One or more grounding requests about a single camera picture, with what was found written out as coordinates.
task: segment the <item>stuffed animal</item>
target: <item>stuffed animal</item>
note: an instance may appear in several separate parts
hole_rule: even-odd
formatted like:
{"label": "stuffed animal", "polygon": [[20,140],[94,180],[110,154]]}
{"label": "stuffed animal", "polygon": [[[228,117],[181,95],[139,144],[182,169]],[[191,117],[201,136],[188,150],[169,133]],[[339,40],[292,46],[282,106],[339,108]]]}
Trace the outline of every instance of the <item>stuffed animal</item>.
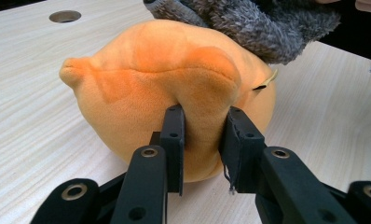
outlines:
{"label": "stuffed animal", "polygon": [[266,63],[291,62],[309,42],[339,25],[339,15],[314,0],[144,0],[144,4],[157,19],[220,31]]}
{"label": "stuffed animal", "polygon": [[134,25],[93,56],[67,59],[60,71],[87,122],[126,162],[161,131],[166,109],[180,104],[185,182],[223,171],[218,147],[232,105],[261,132],[267,128],[275,74],[220,32],[166,20]]}

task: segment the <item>plush toy's nose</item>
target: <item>plush toy's nose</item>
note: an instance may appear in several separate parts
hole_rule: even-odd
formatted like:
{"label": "plush toy's nose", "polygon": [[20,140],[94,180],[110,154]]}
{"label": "plush toy's nose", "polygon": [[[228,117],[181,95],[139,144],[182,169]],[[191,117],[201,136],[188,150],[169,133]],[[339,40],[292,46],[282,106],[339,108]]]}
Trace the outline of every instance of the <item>plush toy's nose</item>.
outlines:
{"label": "plush toy's nose", "polygon": [[63,62],[62,68],[60,70],[61,80],[70,88],[74,89],[81,83],[81,81],[84,79],[84,75],[86,75],[86,73],[88,72],[88,64],[88,58],[66,59]]}

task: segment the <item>wooden table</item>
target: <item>wooden table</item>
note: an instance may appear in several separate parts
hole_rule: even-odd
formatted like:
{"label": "wooden table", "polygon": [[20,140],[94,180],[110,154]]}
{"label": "wooden table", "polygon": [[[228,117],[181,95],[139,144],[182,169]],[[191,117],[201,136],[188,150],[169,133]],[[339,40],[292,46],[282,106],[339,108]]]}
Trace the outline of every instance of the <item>wooden table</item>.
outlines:
{"label": "wooden table", "polygon": [[[76,10],[78,21],[49,15]],[[81,116],[58,77],[65,58],[89,56],[126,28],[152,20],[142,1],[56,0],[0,12],[0,223],[28,223],[62,182],[103,184],[127,165]],[[265,134],[292,149],[324,183],[346,191],[371,180],[370,61],[321,43],[278,65]],[[260,223],[253,195],[228,194],[222,175],[169,196],[169,223]]]}

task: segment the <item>gray plush toy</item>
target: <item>gray plush toy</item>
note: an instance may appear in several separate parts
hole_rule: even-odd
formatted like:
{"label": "gray plush toy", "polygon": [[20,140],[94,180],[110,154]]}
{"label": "gray plush toy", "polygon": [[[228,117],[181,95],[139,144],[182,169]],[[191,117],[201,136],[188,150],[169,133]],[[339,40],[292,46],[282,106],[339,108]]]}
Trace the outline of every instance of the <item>gray plush toy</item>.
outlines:
{"label": "gray plush toy", "polygon": [[144,0],[156,19],[220,31],[266,63],[287,64],[333,31],[339,15],[313,0]]}

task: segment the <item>orange fabric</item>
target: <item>orange fabric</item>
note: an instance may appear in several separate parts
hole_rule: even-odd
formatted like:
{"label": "orange fabric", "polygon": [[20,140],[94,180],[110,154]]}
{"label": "orange fabric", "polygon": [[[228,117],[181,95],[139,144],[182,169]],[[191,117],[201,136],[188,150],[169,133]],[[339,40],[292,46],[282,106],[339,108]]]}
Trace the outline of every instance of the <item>orange fabric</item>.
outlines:
{"label": "orange fabric", "polygon": [[167,107],[185,111],[185,182],[222,172],[219,140],[229,107],[260,131],[272,116],[274,84],[252,91],[270,68],[227,36],[177,21],[154,20],[125,31],[92,57],[67,59],[63,82],[107,146],[130,162],[161,130]]}

